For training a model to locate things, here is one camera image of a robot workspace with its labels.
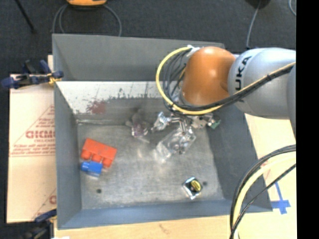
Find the clear plastic object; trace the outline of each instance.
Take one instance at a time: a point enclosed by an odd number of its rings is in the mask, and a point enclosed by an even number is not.
[[[174,154],[184,154],[195,139],[196,135],[190,126],[180,126],[157,144],[157,159],[161,162],[166,162]]]

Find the black cable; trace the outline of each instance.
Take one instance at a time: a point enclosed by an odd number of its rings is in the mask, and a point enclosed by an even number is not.
[[[55,16],[54,16],[54,19],[53,19],[53,24],[52,24],[52,30],[51,32],[52,33],[55,33],[55,26],[56,26],[56,21],[58,19],[59,21],[59,28],[60,28],[60,31],[62,33],[65,33],[64,29],[63,29],[63,26],[62,26],[62,16],[65,12],[65,9],[68,7],[69,4],[64,4],[62,5],[59,10],[56,12]],[[120,18],[118,17],[118,15],[115,13],[115,11],[113,11],[109,6],[107,5],[103,5],[103,7],[105,9],[107,9],[114,17],[115,19],[117,20],[118,22],[118,25],[119,25],[119,33],[118,33],[118,36],[121,36],[122,35],[122,23],[121,23],[121,20]]]
[[[54,18],[53,18],[53,23],[52,23],[52,29],[51,29],[51,32],[52,32],[52,33],[55,33],[56,20],[57,20],[57,18],[59,17],[60,12],[61,12],[62,10],[65,10],[65,8],[66,8],[67,6],[68,6],[68,4],[62,5],[62,6],[59,8],[59,10],[56,12],[56,14],[55,14],[55,16],[54,16]]]
[[[163,76],[163,86],[164,86],[164,93],[165,95],[171,100],[171,93],[169,91],[167,91],[169,89],[169,85],[170,85],[170,81],[169,81],[169,74],[167,72],[171,71],[171,65],[172,65],[172,62],[175,61],[175,59],[177,58],[181,58],[183,56],[185,56],[185,54],[187,54],[188,51],[184,51],[180,54],[178,54],[177,56],[175,56],[170,62],[169,64],[167,65],[165,71],[164,71],[164,76]],[[282,76],[284,74],[287,74],[291,71],[293,66],[291,67],[288,67],[288,68],[285,68],[285,69],[282,69],[281,71],[278,71],[276,73],[270,73],[267,77],[265,77],[264,79],[258,81],[257,83],[249,86],[246,90],[244,91],[241,91],[241,92],[236,92],[235,94],[227,97],[227,98],[224,98],[222,100],[219,100],[217,102],[214,102],[214,103],[211,103],[211,104],[208,104],[208,105],[204,105],[204,106],[189,106],[189,105],[185,105],[185,104],[179,104],[178,106],[184,110],[187,110],[187,111],[201,111],[201,110],[205,110],[205,109],[210,109],[210,108],[214,108],[214,107],[217,107],[217,106],[222,106],[222,107],[225,107],[225,106],[229,106],[229,105],[232,105],[233,103],[243,99],[244,97],[246,97],[247,95],[249,95],[250,93],[254,92],[255,90],[257,90],[258,88],[260,88],[261,86],[263,86],[264,84],[266,84],[267,82],[279,77],[279,76]]]
[[[249,29],[248,29],[248,33],[247,33],[247,40],[246,40],[246,48],[247,48],[247,49],[251,49],[250,46],[249,46],[250,34],[251,34],[251,30],[252,30],[252,28],[253,28],[253,25],[254,25],[254,22],[255,22],[255,19],[256,19],[256,16],[257,16],[257,13],[258,13],[258,10],[259,10],[261,1],[262,1],[262,0],[259,0],[259,3],[258,3],[258,5],[257,5],[257,8],[256,8],[255,13],[254,13],[254,15],[253,15],[253,18],[252,18],[252,20],[250,21],[250,25],[249,25]]]
[[[238,218],[236,220],[236,222],[234,223],[232,229],[231,229],[231,233],[229,238],[233,239],[234,238],[234,234],[235,231],[237,230],[241,220],[243,219],[245,213],[247,212],[248,208],[255,202],[255,200],[264,192],[266,192],[268,189],[270,189],[276,182],[278,182],[279,180],[281,180],[283,177],[285,177],[288,173],[290,173],[292,170],[294,170],[296,168],[297,164],[294,164],[293,166],[291,166],[290,168],[288,168],[285,172],[283,172],[280,176],[278,176],[275,180],[273,180],[267,187],[265,187],[261,192],[259,192],[247,205],[246,207],[240,212],[240,214],[238,215]]]
[[[106,8],[107,10],[109,10],[113,16],[115,17],[115,19],[118,21],[118,24],[119,24],[119,34],[118,36],[121,36],[122,35],[122,23],[121,23],[121,20],[120,18],[118,17],[118,15],[115,13],[115,11],[113,11],[110,7],[108,7],[106,4],[103,5],[104,8]]]
[[[255,173],[259,167],[266,162],[268,159],[275,157],[277,155],[281,155],[284,153],[288,153],[288,152],[293,152],[296,151],[296,145],[289,145],[283,148],[280,148],[278,150],[275,150],[271,153],[269,153],[268,155],[263,156],[262,158],[258,159],[255,163],[253,163],[247,170],[247,172],[242,176],[242,178],[239,180],[239,183],[237,184],[237,187],[235,189],[234,192],[234,196],[233,196],[233,200],[232,200],[232,205],[231,205],[231,210],[230,210],[230,226],[233,223],[233,219],[234,219],[234,209],[235,209],[235,205],[236,205],[236,200],[238,198],[238,195],[240,194],[242,188],[244,187],[245,183],[247,182],[247,180],[250,178],[250,176]]]
[[[297,13],[293,10],[293,7],[291,5],[292,0],[288,0],[288,7],[291,10],[291,12],[293,13],[293,15],[297,16]]]

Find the white cable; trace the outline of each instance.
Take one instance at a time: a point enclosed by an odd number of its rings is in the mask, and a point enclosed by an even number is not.
[[[232,226],[235,224],[235,221],[237,220],[239,214],[240,214],[240,209],[241,209],[241,205],[244,201],[244,198],[248,192],[248,190],[251,188],[251,186],[255,183],[255,181],[267,170],[269,170],[271,167],[282,164],[285,161],[291,161],[294,160],[296,161],[296,157],[284,157],[281,158],[279,160],[273,161],[271,163],[268,163],[267,165],[261,167],[258,171],[256,171],[246,182],[246,184],[244,185],[244,187],[242,188],[242,190],[240,191],[237,201],[236,201],[236,205],[234,208],[234,217],[232,220]],[[239,239],[238,236],[238,231],[236,230],[234,233],[234,238],[235,239]]]

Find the blue clamp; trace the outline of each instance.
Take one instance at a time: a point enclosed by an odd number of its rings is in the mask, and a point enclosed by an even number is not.
[[[31,65],[30,61],[25,61],[22,67],[22,74],[13,77],[7,77],[1,80],[1,85],[6,89],[18,89],[30,85],[38,85],[41,83],[49,83],[51,85],[56,81],[60,81],[64,76],[62,71],[52,72],[48,64],[44,61],[40,61],[41,71],[36,71]]]
[[[81,170],[83,172],[87,172],[89,175],[99,177],[102,172],[103,164],[90,161],[90,162],[82,162],[81,164]]]

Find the small yellow object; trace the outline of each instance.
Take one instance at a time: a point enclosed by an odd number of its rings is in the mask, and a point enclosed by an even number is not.
[[[54,86],[54,83],[55,83],[55,82],[58,82],[58,81],[61,81],[61,80],[62,80],[61,78],[58,78],[58,79],[53,78],[53,77],[52,77],[52,74],[48,74],[47,76],[49,77],[48,84],[49,84],[50,86]]]
[[[201,190],[201,184],[196,181],[196,180],[192,180],[190,182],[190,185],[193,187],[193,189],[196,191],[196,192],[199,192]]]

